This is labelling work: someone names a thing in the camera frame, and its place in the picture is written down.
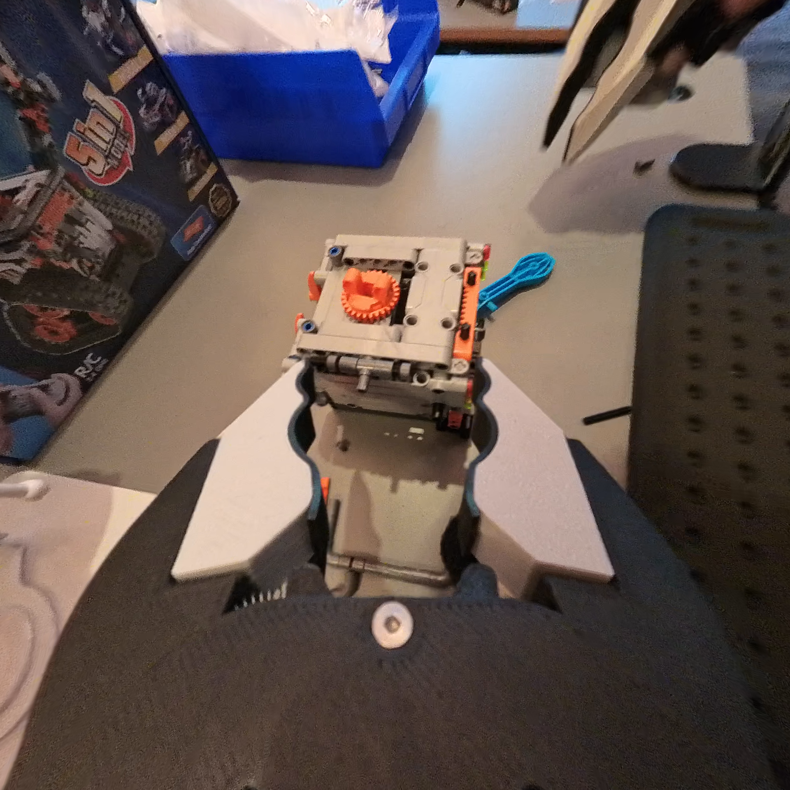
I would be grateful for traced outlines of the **blue storage bin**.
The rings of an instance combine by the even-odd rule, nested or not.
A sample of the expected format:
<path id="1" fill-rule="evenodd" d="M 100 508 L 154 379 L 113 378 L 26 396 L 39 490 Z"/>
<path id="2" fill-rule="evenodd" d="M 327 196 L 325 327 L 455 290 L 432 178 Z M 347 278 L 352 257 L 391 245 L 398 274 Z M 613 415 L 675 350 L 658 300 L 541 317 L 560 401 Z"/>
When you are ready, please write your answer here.
<path id="1" fill-rule="evenodd" d="M 437 2 L 384 7 L 398 16 L 382 98 L 353 51 L 179 55 L 155 46 L 220 157 L 380 167 L 439 45 Z"/>

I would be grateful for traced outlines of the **blue plastic toy wrench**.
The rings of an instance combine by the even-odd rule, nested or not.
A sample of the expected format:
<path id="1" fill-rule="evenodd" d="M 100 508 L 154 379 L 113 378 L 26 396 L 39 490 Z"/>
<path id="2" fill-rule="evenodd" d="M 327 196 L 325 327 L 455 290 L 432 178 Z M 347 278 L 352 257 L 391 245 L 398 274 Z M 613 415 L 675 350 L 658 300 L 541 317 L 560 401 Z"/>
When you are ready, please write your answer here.
<path id="1" fill-rule="evenodd" d="M 516 295 L 545 284 L 555 265 L 554 257 L 545 252 L 530 253 L 519 258 L 506 275 L 480 290 L 478 318 L 488 319 Z"/>

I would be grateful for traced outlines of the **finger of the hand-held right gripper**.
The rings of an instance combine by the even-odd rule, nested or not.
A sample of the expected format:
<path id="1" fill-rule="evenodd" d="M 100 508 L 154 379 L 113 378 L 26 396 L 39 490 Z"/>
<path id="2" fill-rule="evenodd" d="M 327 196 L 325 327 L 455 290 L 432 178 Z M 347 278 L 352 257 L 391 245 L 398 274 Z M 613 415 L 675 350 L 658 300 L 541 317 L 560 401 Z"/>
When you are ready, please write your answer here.
<path id="1" fill-rule="evenodd" d="M 679 19 L 679 2 L 620 2 L 620 48 L 569 129 L 563 162 L 575 162 L 653 74 L 648 53 Z"/>
<path id="2" fill-rule="evenodd" d="M 620 48 L 620 2 L 589 1 L 581 8 L 569 35 L 542 146 L 555 140 L 583 88 L 597 83 Z"/>

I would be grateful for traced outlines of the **clear plastic holder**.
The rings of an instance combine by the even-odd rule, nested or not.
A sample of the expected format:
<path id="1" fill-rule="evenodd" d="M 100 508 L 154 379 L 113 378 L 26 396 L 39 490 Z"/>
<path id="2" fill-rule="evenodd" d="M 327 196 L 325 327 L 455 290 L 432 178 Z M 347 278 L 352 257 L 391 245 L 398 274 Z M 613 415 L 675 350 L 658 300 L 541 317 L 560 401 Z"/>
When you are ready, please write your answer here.
<path id="1" fill-rule="evenodd" d="M 40 547 L 1 543 L 1 736 L 27 719 L 63 626 L 58 584 Z"/>

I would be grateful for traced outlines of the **grey bent toy tube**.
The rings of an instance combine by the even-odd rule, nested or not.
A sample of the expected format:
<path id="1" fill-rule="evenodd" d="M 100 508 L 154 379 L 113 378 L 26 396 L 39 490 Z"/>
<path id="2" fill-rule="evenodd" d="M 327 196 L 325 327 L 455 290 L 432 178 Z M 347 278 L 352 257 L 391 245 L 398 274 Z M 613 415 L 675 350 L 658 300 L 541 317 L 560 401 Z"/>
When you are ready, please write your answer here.
<path id="1" fill-rule="evenodd" d="M 376 506 L 329 498 L 330 539 L 324 579 L 336 597 L 439 596 L 453 588 L 441 558 L 441 529 Z"/>

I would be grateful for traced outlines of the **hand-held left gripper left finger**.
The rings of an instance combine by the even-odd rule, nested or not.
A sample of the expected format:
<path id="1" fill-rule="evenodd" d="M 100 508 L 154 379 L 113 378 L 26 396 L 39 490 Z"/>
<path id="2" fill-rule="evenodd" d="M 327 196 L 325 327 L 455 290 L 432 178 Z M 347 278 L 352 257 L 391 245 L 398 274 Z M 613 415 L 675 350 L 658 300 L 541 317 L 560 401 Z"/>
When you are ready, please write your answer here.
<path id="1" fill-rule="evenodd" d="M 291 367 L 218 436 L 171 575 L 184 583 L 246 575 L 279 584 L 325 569 L 328 513 L 315 440 L 313 370 Z"/>

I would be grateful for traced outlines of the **dark perforated pad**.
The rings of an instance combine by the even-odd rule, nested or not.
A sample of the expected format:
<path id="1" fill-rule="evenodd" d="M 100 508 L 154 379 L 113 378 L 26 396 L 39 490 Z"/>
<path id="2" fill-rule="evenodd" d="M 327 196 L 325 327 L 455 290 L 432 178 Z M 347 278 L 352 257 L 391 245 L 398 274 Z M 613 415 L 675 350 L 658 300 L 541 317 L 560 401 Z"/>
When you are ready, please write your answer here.
<path id="1" fill-rule="evenodd" d="M 628 489 L 788 743 L 788 216 L 668 205 L 641 262 Z"/>

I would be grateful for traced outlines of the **white stand with flat base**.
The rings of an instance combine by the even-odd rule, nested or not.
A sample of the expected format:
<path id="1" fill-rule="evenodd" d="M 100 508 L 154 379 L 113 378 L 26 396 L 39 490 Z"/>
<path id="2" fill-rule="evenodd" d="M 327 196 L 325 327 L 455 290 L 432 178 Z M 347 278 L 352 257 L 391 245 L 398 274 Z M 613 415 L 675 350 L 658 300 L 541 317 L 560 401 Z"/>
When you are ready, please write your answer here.
<path id="1" fill-rule="evenodd" d="M 1 543 L 4 537 L 20 539 L 50 558 L 63 614 L 59 639 L 98 568 L 155 496 L 37 471 L 13 474 L 1 489 Z M 28 717 L 12 736 L 1 736 L 2 786 L 27 723 Z"/>

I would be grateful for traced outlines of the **grey orange toy block model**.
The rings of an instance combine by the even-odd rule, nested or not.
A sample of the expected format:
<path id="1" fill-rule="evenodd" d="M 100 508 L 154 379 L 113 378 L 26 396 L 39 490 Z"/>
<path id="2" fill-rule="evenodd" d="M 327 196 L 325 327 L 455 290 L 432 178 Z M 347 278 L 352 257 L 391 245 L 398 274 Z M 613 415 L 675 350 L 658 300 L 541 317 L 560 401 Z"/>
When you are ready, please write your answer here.
<path id="1" fill-rule="evenodd" d="M 328 239 L 307 277 L 313 312 L 295 320 L 282 371 L 304 362 L 335 408 L 431 421 L 468 439 L 489 254 L 464 239 Z"/>

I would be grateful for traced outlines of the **wood-edged side table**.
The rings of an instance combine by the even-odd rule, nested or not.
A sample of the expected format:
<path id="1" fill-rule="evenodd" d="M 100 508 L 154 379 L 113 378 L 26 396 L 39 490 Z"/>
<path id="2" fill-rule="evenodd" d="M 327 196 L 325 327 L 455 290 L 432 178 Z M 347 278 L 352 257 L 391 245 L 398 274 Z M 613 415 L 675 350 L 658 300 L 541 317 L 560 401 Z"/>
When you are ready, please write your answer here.
<path id="1" fill-rule="evenodd" d="M 438 1 L 442 44 L 563 46 L 583 2 L 519 1 L 505 14 L 481 2 Z"/>

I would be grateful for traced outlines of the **clear plastic bags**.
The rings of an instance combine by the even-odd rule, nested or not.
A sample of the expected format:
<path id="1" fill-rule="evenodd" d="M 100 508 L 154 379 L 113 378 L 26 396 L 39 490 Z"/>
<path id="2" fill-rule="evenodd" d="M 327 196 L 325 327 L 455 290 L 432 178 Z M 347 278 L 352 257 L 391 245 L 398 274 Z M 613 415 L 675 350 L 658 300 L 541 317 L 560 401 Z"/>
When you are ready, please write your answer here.
<path id="1" fill-rule="evenodd" d="M 398 11 L 379 1 L 133 2 L 161 54 L 295 54 L 353 51 L 373 94 L 392 60 Z"/>

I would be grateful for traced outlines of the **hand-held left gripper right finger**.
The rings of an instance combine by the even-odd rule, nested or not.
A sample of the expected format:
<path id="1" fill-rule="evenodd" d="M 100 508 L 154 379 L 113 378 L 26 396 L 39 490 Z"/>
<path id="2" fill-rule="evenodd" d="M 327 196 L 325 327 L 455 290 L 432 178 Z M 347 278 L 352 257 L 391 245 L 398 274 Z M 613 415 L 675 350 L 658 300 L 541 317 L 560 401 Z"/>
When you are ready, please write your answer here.
<path id="1" fill-rule="evenodd" d="M 505 597 L 528 598 L 547 576 L 615 577 L 562 429 L 492 361 L 480 360 L 460 508 L 461 551 L 496 575 Z"/>

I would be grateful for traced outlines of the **dark printed toy kit box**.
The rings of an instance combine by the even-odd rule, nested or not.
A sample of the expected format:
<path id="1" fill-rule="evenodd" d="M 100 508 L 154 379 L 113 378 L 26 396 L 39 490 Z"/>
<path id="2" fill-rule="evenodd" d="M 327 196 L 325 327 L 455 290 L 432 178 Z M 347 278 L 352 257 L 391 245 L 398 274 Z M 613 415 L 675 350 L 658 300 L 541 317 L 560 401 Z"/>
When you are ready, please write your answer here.
<path id="1" fill-rule="evenodd" d="M 1 2 L 2 462 L 40 454 L 237 204 L 133 2 Z"/>

